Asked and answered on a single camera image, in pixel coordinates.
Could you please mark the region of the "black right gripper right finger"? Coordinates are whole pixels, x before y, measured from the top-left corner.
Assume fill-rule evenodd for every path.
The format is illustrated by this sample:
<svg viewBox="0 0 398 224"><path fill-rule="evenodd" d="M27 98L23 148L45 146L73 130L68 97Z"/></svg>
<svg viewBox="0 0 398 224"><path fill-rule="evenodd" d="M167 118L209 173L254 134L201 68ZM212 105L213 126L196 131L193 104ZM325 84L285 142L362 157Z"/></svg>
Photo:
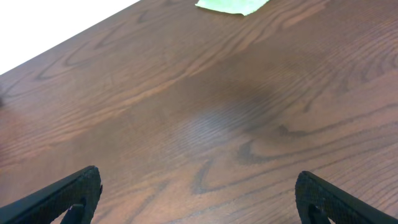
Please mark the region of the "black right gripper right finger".
<svg viewBox="0 0 398 224"><path fill-rule="evenodd" d="M396 218L309 171L298 175L295 201L302 224L397 224Z"/></svg>

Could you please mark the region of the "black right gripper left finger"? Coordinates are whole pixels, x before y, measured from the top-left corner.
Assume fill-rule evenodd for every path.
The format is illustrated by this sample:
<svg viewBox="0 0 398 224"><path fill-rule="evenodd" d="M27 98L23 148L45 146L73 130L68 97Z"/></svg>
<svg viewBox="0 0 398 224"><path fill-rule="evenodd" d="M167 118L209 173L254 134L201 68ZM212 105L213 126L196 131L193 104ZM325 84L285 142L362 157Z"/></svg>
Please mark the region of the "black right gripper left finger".
<svg viewBox="0 0 398 224"><path fill-rule="evenodd" d="M103 186L99 169L88 166L22 199L1 207L1 223L90 223Z"/></svg>

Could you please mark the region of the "green microfiber cloth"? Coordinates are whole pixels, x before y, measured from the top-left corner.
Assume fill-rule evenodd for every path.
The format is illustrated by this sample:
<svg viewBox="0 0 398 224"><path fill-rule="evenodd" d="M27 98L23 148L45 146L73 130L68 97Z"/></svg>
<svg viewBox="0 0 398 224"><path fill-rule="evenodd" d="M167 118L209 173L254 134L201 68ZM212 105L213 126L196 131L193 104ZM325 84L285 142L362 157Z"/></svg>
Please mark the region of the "green microfiber cloth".
<svg viewBox="0 0 398 224"><path fill-rule="evenodd" d="M211 11L247 16L256 12L269 0L199 0L195 5Z"/></svg>

